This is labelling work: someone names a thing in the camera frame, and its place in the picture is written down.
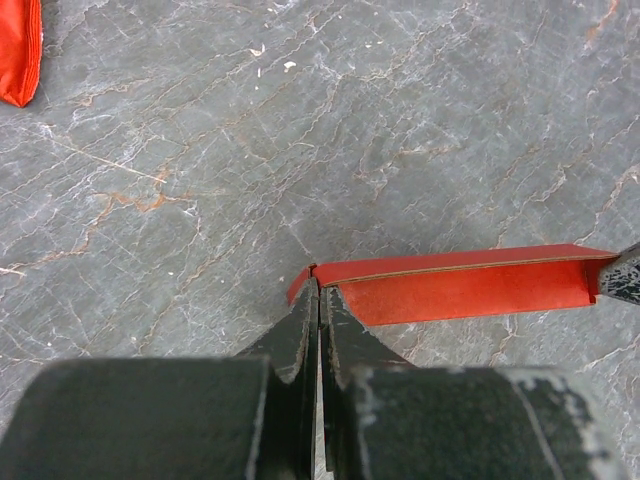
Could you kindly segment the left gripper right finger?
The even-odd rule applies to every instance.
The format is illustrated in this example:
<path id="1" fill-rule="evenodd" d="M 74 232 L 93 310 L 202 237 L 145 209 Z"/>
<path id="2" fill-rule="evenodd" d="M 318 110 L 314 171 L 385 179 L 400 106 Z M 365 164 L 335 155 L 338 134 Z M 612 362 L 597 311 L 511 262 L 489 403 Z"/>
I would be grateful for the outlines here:
<path id="1" fill-rule="evenodd" d="M 364 433 L 377 409 L 369 381 L 378 370 L 413 364 L 371 333 L 337 287 L 321 290 L 319 314 L 327 470 L 336 479 L 369 479 Z"/>

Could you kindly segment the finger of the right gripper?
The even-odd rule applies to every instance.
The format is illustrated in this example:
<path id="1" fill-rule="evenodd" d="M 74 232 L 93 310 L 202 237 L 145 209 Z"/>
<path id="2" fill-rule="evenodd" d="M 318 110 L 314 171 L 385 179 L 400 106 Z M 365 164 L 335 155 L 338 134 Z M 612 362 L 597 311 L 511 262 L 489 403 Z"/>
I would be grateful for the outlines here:
<path id="1" fill-rule="evenodd" d="M 640 245 L 636 243 L 600 270 L 598 288 L 601 295 L 640 305 L 639 252 Z"/>

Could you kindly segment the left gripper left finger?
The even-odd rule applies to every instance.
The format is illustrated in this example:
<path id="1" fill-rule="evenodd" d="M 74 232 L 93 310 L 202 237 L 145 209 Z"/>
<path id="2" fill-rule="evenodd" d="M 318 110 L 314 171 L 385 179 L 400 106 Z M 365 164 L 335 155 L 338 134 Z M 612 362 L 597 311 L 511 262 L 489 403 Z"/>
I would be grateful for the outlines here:
<path id="1" fill-rule="evenodd" d="M 312 479 L 315 474 L 319 288 L 305 280 L 288 313 L 241 350 L 268 366 L 251 447 L 251 479 Z"/>

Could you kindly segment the red paper box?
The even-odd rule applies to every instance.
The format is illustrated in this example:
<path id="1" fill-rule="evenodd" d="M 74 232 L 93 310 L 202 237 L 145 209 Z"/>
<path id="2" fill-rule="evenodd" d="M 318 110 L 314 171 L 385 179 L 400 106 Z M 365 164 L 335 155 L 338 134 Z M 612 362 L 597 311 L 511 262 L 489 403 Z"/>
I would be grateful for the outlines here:
<path id="1" fill-rule="evenodd" d="M 335 287 L 363 324 L 381 326 L 595 304 L 618 254 L 555 244 L 311 264 L 290 285 Z"/>

